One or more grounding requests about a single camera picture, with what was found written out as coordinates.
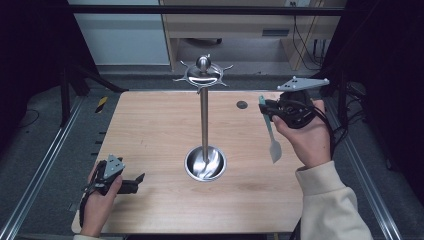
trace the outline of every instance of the small dark disc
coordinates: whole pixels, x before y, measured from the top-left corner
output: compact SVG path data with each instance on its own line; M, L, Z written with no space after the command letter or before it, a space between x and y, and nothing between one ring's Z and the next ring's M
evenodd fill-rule
M237 102L237 107L240 108L240 109L245 109L245 108L247 108L247 102L245 102L245 101L238 101Z

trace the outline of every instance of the metal stand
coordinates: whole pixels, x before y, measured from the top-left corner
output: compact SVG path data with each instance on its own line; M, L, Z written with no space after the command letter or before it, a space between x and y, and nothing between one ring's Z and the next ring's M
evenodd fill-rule
M187 174L201 182L213 181L220 177L227 166L224 153L208 143L208 87L215 84L225 85L221 81L224 70L218 65L212 64L208 56L201 56L196 64L187 67L183 78L174 81L187 81L198 88L200 94L200 111L202 121L202 145L192 149L185 158Z

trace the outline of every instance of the beige sleeve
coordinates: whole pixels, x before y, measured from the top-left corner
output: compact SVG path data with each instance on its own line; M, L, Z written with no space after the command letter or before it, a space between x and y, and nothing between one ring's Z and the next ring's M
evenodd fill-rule
M74 240L101 240L101 238L87 237L83 235L75 235Z
M298 170L296 177L303 191L302 240L372 239L356 195L342 183L333 161Z

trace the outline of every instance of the hand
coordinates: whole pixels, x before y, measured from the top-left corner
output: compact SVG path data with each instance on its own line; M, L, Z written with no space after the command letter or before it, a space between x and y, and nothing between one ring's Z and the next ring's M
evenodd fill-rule
M90 181L91 176L96 170L96 165L91 170L91 173L88 177ZM99 192L93 192L87 200L84 210L84 226L81 229L80 235L89 236L89 237L99 237L100 232L102 231L103 225L106 223L110 211L112 210L113 201L121 188L122 185L122 176L119 175L116 177L110 186L109 191L105 196L101 195Z
M324 112L322 100L313 101L315 107ZM277 115L272 117L277 131L286 137L293 149L305 164L306 168L313 168L331 161L330 135L325 123L315 117L308 125L301 129L291 129Z

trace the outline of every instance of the metal pole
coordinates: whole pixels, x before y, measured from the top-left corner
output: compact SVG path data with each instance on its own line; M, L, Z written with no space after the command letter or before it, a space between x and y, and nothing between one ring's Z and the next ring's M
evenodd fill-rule
M203 161L208 164L208 88L203 87L200 90L200 111L202 118L202 151Z

